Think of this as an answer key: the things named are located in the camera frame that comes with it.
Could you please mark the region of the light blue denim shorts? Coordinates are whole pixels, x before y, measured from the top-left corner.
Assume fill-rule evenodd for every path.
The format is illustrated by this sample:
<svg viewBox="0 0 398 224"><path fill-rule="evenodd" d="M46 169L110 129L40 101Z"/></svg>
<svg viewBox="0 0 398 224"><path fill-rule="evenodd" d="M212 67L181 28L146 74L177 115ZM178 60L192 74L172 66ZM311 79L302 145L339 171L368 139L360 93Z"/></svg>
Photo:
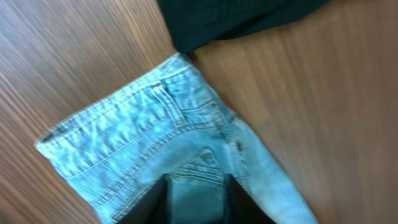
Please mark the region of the light blue denim shorts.
<svg viewBox="0 0 398 224"><path fill-rule="evenodd" d="M171 223L223 223L228 174L274 222L316 222L255 132L182 54L58 123L35 146L103 223L118 223L165 174Z"/></svg>

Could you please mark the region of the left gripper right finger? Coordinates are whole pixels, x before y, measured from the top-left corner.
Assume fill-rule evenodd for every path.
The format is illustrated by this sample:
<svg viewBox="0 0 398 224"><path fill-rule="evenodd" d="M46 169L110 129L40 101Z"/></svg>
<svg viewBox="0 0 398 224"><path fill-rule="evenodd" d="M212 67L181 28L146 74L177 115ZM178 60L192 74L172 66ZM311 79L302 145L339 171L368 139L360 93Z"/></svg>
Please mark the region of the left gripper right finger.
<svg viewBox="0 0 398 224"><path fill-rule="evenodd" d="M244 190L233 175L225 175L224 215L225 224L275 224Z"/></svg>

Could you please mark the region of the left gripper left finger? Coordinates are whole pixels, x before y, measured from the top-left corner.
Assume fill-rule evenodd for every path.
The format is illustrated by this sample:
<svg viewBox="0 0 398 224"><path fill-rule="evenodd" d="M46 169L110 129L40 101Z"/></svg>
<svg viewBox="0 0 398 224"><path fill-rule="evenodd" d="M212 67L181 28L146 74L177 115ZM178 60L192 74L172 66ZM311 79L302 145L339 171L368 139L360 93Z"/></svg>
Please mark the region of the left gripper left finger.
<svg viewBox="0 0 398 224"><path fill-rule="evenodd" d="M171 180L163 175L118 224L171 224Z"/></svg>

